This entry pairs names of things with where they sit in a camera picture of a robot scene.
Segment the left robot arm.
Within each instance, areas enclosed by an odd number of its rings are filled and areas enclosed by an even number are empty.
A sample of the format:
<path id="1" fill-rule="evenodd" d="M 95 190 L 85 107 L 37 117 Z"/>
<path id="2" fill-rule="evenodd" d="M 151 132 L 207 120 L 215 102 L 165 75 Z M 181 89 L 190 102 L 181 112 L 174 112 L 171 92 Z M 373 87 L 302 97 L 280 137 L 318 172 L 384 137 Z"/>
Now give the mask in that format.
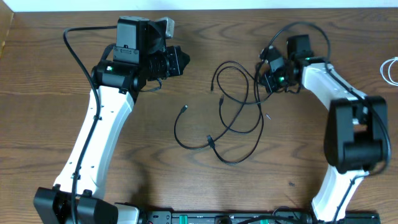
<path id="1" fill-rule="evenodd" d="M 121 129 L 148 81 L 180 76 L 190 57 L 167 46 L 174 35 L 169 17 L 121 16 L 96 66 L 85 70 L 90 101 L 80 133 L 53 187 L 37 189 L 34 207 L 44 223 L 146 223 L 129 203 L 104 200 L 109 164 Z"/>

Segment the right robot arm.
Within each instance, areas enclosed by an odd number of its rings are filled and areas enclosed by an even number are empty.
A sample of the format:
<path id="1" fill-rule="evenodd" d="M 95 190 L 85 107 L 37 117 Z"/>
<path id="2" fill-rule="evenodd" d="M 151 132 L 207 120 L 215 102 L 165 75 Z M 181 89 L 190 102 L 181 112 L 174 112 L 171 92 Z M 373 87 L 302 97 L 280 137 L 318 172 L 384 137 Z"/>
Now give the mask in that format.
<path id="1" fill-rule="evenodd" d="M 323 183 L 312 199 L 314 223 L 338 223 L 362 181 L 391 159 L 387 103 L 355 89 L 326 57 L 315 56 L 308 35 L 287 39 L 287 56 L 268 45 L 259 58 L 269 69 L 259 82 L 268 93 L 298 85 L 312 92 L 328 110 L 323 150 L 328 163 Z"/>

